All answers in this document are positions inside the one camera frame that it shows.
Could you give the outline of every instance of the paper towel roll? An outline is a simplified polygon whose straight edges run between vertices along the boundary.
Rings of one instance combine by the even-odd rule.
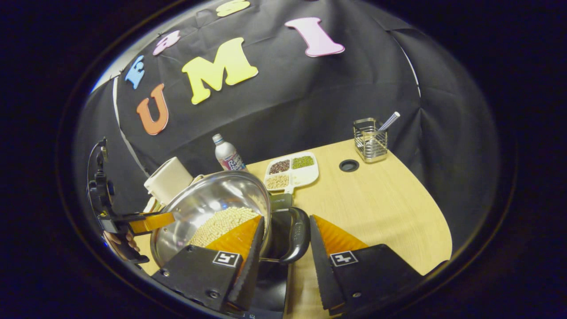
[[[167,205],[193,181],[193,177],[185,169],[177,157],[170,158],[160,166],[143,184],[151,194],[163,205]]]

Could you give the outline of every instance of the striped straw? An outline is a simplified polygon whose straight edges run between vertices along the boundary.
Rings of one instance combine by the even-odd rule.
[[[400,114],[398,112],[394,112],[392,116],[390,116],[390,118],[386,121],[386,123],[384,123],[384,125],[382,125],[382,127],[380,127],[378,130],[385,131],[388,127],[390,127],[390,125],[392,125],[392,123],[394,123],[399,118],[400,118]]]

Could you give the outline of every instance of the bottle cap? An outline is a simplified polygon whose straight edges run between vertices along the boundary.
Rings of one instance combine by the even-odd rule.
[[[215,144],[219,144],[222,141],[223,141],[222,135],[216,134],[215,136],[213,136],[213,142]]]

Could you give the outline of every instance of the orange soft finger pad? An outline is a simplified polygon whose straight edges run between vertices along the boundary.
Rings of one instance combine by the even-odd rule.
[[[256,231],[256,227],[258,227],[260,218],[261,216],[258,215],[243,222],[226,234],[217,238],[212,243],[208,244],[205,248],[240,254],[242,256],[242,264],[244,264],[248,257],[248,253],[250,252],[254,233]]]
[[[319,233],[323,239],[323,244],[325,244],[327,255],[368,247],[367,244],[363,243],[361,240],[342,230],[333,223],[330,223],[317,215],[313,215],[313,217],[317,222],[317,227],[319,228]]]

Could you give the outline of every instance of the stainless steel pot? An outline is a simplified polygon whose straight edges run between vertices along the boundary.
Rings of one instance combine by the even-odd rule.
[[[197,229],[216,212],[229,207],[247,207],[264,216],[264,238],[260,258],[291,263],[301,258],[310,241],[309,218],[299,208],[290,207],[291,232],[289,250],[278,259],[268,256],[272,244],[270,195],[261,180],[244,171],[222,171],[190,185],[162,211],[172,212],[173,224],[156,229],[151,234],[150,247],[154,260],[163,267],[187,246]]]

